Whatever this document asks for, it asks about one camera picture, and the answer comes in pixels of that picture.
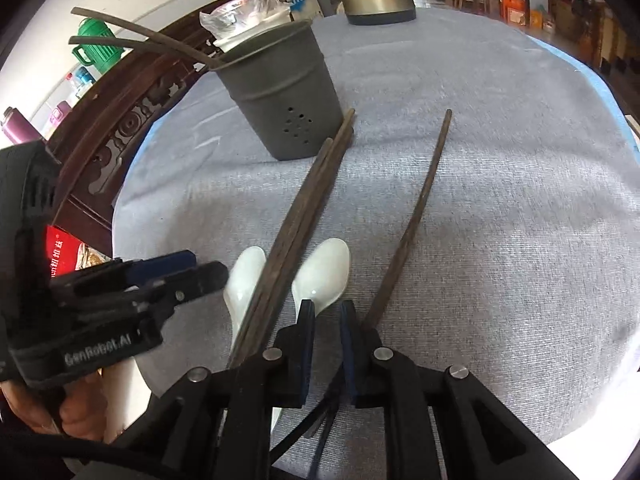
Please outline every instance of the light blue tablecloth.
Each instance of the light blue tablecloth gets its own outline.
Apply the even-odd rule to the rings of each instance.
[[[579,427],[640,365],[638,149],[604,83],[518,30],[449,9],[379,27],[332,16],[314,31],[356,121],[310,250],[329,237],[347,242],[345,297],[366,311],[452,108],[382,340],[420,365],[468,365],[545,442]],[[274,161],[217,76],[205,75],[141,147],[116,205],[114,253],[189,248],[231,266],[250,245],[268,251],[310,164]],[[293,319],[288,299],[278,326]],[[222,369],[222,298],[183,307],[164,336],[138,358],[155,393],[195,365]],[[306,410],[340,358],[328,309]],[[274,441],[303,413],[287,410]],[[321,476],[384,478],[382,427],[380,410],[341,409]],[[278,465],[303,476],[315,444],[300,441]]]

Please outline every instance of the plastic bag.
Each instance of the plastic bag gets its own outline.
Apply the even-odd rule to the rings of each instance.
[[[201,12],[200,25],[217,40],[224,40],[255,27],[262,20],[290,6],[280,0],[232,0],[214,9],[211,14]]]

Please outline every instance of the bottle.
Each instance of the bottle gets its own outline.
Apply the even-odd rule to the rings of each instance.
[[[0,118],[0,124],[2,124],[4,134],[14,144],[44,140],[39,131],[20,113],[18,108],[9,106]]]
[[[60,101],[58,106],[53,108],[49,115],[49,123],[56,128],[66,116],[71,112],[71,106],[66,101]]]
[[[81,88],[82,83],[81,83],[81,82],[79,82],[79,81],[78,81],[78,79],[76,79],[76,78],[74,77],[74,75],[73,75],[71,72],[69,72],[69,73],[66,75],[65,79],[66,79],[67,81],[69,81],[69,84],[71,85],[71,88],[73,88],[73,89],[74,89],[74,94],[78,95],[78,91],[79,91],[79,89]]]
[[[74,76],[77,79],[79,79],[81,81],[81,83],[84,84],[84,85],[91,86],[92,84],[95,83],[94,76],[92,76],[84,66],[81,66],[80,68],[78,68],[78,70],[76,70],[76,73],[74,74]]]

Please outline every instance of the purple water bottle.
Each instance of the purple water bottle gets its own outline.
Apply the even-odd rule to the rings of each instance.
[[[18,108],[9,106],[0,118],[2,131],[14,144],[31,142],[32,140],[45,140],[33,125],[20,113]]]

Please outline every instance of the metal screw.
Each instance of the metal screw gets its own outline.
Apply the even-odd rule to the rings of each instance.
[[[262,352],[262,358],[267,361],[277,361],[282,357],[282,350],[272,346],[271,348],[267,348],[264,352]]]
[[[394,351],[386,346],[381,346],[373,351],[373,357],[378,361],[389,361],[394,356]]]
[[[187,379],[192,383],[199,383],[207,378],[209,375],[209,370],[207,370],[204,366],[196,366],[187,372]]]
[[[451,377],[455,379],[464,379],[469,375],[469,370],[464,365],[451,365],[449,367],[449,373]]]

